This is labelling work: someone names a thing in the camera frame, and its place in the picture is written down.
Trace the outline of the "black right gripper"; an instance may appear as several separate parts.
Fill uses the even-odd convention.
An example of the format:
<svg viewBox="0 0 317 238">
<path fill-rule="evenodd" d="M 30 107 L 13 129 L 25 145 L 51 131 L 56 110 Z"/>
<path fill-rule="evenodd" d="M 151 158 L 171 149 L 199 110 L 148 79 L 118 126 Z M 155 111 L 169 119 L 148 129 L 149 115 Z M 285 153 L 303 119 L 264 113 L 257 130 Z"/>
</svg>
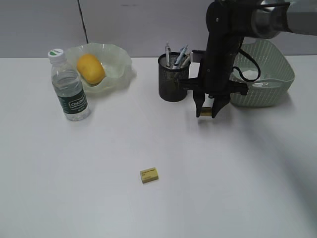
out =
<svg viewBox="0 0 317 238">
<path fill-rule="evenodd" d="M 211 108 L 213 119 L 223 107 L 229 104 L 231 93 L 247 95 L 246 83 L 230 81 L 233 64 L 243 40 L 242 36 L 210 34 L 206 51 L 200 62 L 198 76 L 178 80 L 180 88 L 193 91 L 197 118 L 200 117 L 205 94 L 211 95 L 214 99 Z"/>
</svg>

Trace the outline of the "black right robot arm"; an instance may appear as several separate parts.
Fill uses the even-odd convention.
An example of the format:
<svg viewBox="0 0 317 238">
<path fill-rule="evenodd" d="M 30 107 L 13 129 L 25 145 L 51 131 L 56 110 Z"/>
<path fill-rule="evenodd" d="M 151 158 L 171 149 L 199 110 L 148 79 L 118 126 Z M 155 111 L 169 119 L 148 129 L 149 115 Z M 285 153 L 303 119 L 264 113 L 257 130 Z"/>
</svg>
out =
<svg viewBox="0 0 317 238">
<path fill-rule="evenodd" d="M 193 50 L 190 58 L 198 62 L 196 78 L 180 79 L 180 88 L 193 91 L 196 116 L 204 111 L 205 95 L 214 100 L 208 114 L 214 118 L 230 102 L 232 93 L 247 95 L 248 83 L 231 81 L 237 54 L 256 61 L 241 49 L 245 37 L 272 39 L 280 32 L 316 35 L 317 2 L 315 0 L 215 0 L 206 13 L 209 32 L 206 50 Z"/>
</svg>

